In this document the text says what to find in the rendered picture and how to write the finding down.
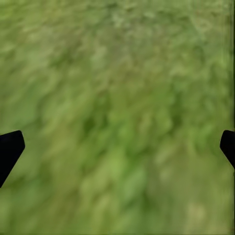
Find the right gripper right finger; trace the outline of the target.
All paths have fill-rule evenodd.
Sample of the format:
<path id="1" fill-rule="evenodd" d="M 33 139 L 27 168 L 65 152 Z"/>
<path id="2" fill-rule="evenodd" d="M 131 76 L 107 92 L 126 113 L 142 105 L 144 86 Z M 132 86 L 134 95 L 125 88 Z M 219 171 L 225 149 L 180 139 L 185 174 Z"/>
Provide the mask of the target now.
<path id="1" fill-rule="evenodd" d="M 235 168 L 235 132 L 229 130 L 223 132 L 220 148 Z"/>

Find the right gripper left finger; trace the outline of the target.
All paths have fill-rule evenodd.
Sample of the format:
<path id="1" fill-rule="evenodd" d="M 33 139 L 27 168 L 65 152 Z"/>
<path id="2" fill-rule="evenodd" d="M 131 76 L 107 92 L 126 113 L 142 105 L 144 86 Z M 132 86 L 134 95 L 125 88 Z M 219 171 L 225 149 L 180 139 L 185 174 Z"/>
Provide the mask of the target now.
<path id="1" fill-rule="evenodd" d="M 0 188 L 25 149 L 20 130 L 0 136 Z"/>

